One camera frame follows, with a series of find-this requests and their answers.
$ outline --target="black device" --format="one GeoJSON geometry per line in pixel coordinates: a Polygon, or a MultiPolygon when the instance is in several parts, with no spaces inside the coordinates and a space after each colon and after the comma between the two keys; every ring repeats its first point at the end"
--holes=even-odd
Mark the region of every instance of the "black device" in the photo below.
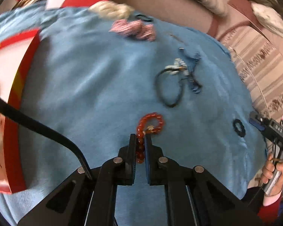
{"type": "MultiPolygon", "coordinates": [[[[18,124],[70,149],[82,167],[25,215],[18,226],[117,226],[114,217],[118,185],[134,183],[135,134],[118,156],[90,169],[69,139],[29,118],[0,99],[0,113],[18,124]]],[[[163,185],[168,226],[259,226],[261,219],[204,167],[188,168],[163,155],[145,135],[145,166],[150,186],[163,185]]]]}
{"type": "MultiPolygon", "coordinates": [[[[270,140],[275,145],[279,146],[280,151],[277,158],[283,160],[283,126],[276,122],[274,119],[264,118],[254,111],[250,113],[249,122],[258,130],[260,130],[265,138],[270,140]]],[[[280,174],[281,173],[277,169],[275,169],[273,172],[273,177],[269,179],[267,184],[264,184],[262,186],[262,189],[266,194],[270,193],[270,191],[278,181],[280,174]]]]}

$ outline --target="black strap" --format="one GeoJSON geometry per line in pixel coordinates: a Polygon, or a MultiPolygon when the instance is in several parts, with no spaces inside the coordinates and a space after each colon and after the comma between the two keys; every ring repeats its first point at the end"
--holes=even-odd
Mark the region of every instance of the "black strap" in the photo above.
{"type": "Polygon", "coordinates": [[[12,121],[20,124],[23,127],[26,127],[29,130],[32,130],[38,134],[43,135],[46,138],[49,138],[53,141],[56,141],[59,144],[62,144],[64,147],[72,151],[78,160],[80,161],[86,176],[92,180],[92,175],[90,173],[90,168],[87,163],[86,158],[84,157],[81,150],[68,138],[64,137],[62,134],[57,131],[43,125],[42,123],[24,115],[22,112],[16,110],[14,107],[10,106],[0,98],[0,113],[12,121]]]}
{"type": "Polygon", "coordinates": [[[168,69],[163,69],[162,71],[160,71],[160,72],[156,75],[156,77],[155,77],[154,86],[155,86],[156,94],[157,94],[157,97],[159,98],[159,100],[160,100],[165,106],[167,106],[167,107],[169,107],[169,108],[173,108],[173,107],[175,107],[176,105],[178,105],[178,103],[181,101],[182,96],[183,96],[183,89],[184,89],[184,87],[183,87],[183,82],[182,82],[182,80],[180,80],[180,81],[178,82],[179,88],[180,88],[180,92],[179,92],[179,94],[178,94],[178,96],[177,96],[175,102],[172,103],[172,104],[167,103],[167,101],[166,101],[166,100],[164,99],[164,97],[162,96],[162,90],[161,90],[161,86],[160,86],[160,83],[159,83],[159,76],[162,75],[163,73],[167,72],[167,71],[179,71],[179,69],[170,69],[170,68],[168,68],[168,69]]]}
{"type": "Polygon", "coordinates": [[[252,187],[247,189],[246,194],[241,201],[244,202],[250,210],[258,214],[262,206],[263,197],[264,191],[261,187],[252,187]]]}
{"type": "Polygon", "coordinates": [[[238,134],[238,136],[240,136],[242,138],[245,136],[245,128],[244,128],[242,122],[239,119],[235,119],[233,121],[233,127],[234,127],[235,132],[238,134]],[[240,125],[241,131],[237,128],[237,124],[240,125]]]}

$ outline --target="blue cloth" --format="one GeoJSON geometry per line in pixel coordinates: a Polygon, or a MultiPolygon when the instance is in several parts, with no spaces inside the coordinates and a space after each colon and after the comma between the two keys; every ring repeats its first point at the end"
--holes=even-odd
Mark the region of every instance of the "blue cloth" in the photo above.
{"type": "MultiPolygon", "coordinates": [[[[242,198],[265,160],[265,143],[248,123],[250,94],[227,49],[197,30],[158,19],[154,42],[109,32],[111,24],[87,8],[44,11],[44,2],[1,15],[0,41],[41,28],[20,110],[76,143],[90,167],[115,157],[139,119],[158,112],[166,124],[153,144],[180,165],[204,166],[242,198]],[[182,46],[200,53],[195,77],[203,88],[194,94],[185,84],[182,102],[169,109],[156,97],[154,78],[182,58],[182,46]],[[236,118],[245,126],[244,138],[233,130],[236,118]]],[[[177,77],[166,77],[164,86],[165,95],[176,95],[177,77]]],[[[69,150],[23,127],[19,146],[28,189],[0,194],[0,211],[12,226],[80,166],[69,150]]],[[[135,184],[118,188],[115,217],[122,226],[167,225],[164,205],[164,188],[149,187],[145,165],[138,164],[135,184]]]]}

